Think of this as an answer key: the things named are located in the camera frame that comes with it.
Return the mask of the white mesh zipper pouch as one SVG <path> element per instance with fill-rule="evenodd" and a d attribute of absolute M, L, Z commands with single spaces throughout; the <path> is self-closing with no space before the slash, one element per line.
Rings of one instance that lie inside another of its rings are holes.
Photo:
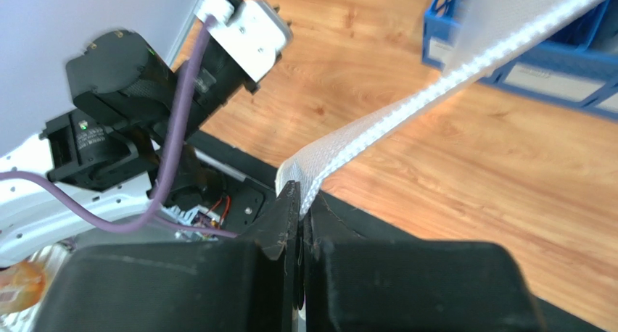
<path fill-rule="evenodd" d="M 326 178 L 424 111 L 530 50 L 604 0 L 461 0 L 459 26 L 441 76 L 418 93 L 359 118 L 301 148 L 276 173 L 275 191 L 288 184 L 304 217 Z"/>

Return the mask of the blue file organizer rack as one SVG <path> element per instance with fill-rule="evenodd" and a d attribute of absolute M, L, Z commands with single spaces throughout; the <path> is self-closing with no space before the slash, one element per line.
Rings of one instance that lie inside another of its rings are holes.
<path fill-rule="evenodd" d="M 617 120 L 617 0 L 605 0 L 480 83 Z"/>

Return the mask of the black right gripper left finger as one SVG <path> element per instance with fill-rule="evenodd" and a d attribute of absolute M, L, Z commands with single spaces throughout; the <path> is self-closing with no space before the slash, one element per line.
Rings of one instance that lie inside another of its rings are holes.
<path fill-rule="evenodd" d="M 51 285 L 35 331 L 296 331 L 300 185 L 240 236 L 90 246 Z"/>

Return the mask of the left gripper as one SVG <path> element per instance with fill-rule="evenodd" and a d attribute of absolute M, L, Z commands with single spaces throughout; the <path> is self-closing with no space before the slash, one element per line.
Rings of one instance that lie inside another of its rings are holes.
<path fill-rule="evenodd" d="M 214 38 L 209 38 L 194 80 L 185 133 L 198 131 L 203 122 L 243 87 L 250 91 L 257 89 L 253 79 L 228 52 Z"/>

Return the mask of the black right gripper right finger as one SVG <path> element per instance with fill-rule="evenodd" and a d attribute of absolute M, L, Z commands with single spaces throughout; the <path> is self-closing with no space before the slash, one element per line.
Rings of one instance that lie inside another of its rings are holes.
<path fill-rule="evenodd" d="M 309 331 L 546 329 L 519 266 L 502 246 L 320 235 L 311 208 L 305 217 Z"/>

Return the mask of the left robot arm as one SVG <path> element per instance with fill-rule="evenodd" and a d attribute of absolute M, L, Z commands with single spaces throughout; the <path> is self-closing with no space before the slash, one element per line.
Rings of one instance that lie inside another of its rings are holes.
<path fill-rule="evenodd" d="M 134 231 L 148 209 L 218 201 L 220 172 L 188 139 L 241 88 L 262 49 L 219 30 L 171 70 L 138 33 L 110 31 L 66 65 L 74 109 L 1 158 L 1 267 L 100 228 Z"/>

